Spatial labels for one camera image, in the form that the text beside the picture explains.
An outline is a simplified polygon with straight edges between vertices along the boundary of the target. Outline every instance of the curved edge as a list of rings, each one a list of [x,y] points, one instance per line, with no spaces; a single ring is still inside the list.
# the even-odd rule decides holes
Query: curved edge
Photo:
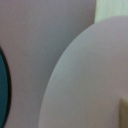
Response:
[[[60,62],[62,56],[64,56],[64,54],[66,53],[66,51],[67,51],[68,49],[70,49],[70,47],[72,47],[72,45],[74,45],[74,41],[75,41],[75,40],[78,40],[79,38],[81,38],[81,36],[85,35],[85,33],[87,33],[87,31],[93,29],[94,25],[99,26],[100,24],[105,24],[106,22],[111,22],[111,21],[113,21],[113,20],[118,20],[118,19],[121,19],[122,21],[124,21],[124,20],[127,20],[127,21],[128,21],[128,16],[115,16],[115,17],[110,17],[110,18],[108,18],[108,19],[104,19],[104,20],[101,20],[101,21],[99,21],[99,22],[96,22],[96,23],[92,24],[91,26],[87,27],[85,30],[83,30],[78,36],[76,36],[76,38],[74,38],[74,39],[71,41],[71,43],[67,46],[67,48],[63,51],[63,53],[62,53],[61,56],[59,57],[59,59],[58,59],[56,65],[55,65],[55,67],[54,67],[53,70],[52,70],[51,76],[50,76],[49,81],[48,81],[48,83],[47,83],[47,87],[46,87],[46,89],[45,89],[44,96],[43,96],[43,98],[42,98],[42,104],[43,104],[43,102],[44,102],[45,94],[47,93],[50,80],[51,80],[51,78],[52,78],[52,76],[53,76],[54,71],[56,70],[57,65],[59,64],[59,62]],[[40,126],[40,117],[41,117],[42,104],[41,104],[41,108],[40,108],[39,121],[38,121],[38,128],[39,128],[39,126]]]
[[[2,128],[3,128],[5,126],[6,121],[7,121],[10,107],[11,107],[12,89],[11,89],[11,75],[10,75],[10,71],[9,71],[9,66],[8,66],[7,60],[5,58],[4,52],[1,49],[1,47],[0,47],[0,54],[2,55],[4,64],[5,64],[5,69],[6,69],[6,73],[7,73],[7,81],[8,81],[8,101],[7,101],[7,110],[6,110],[5,119],[4,119],[4,122],[2,124]]]

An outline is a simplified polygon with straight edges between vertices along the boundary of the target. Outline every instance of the white background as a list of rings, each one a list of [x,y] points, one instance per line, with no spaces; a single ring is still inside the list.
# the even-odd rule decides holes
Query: white background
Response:
[[[11,77],[16,76],[5,128],[38,127],[53,68],[72,40],[93,24],[94,14],[95,0],[0,1],[0,44]]]

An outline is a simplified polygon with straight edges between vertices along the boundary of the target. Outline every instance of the dark teal object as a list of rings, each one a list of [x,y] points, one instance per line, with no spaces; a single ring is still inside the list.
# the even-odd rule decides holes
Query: dark teal object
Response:
[[[4,127],[7,120],[10,102],[11,88],[10,75],[5,56],[0,49],[0,128]]]

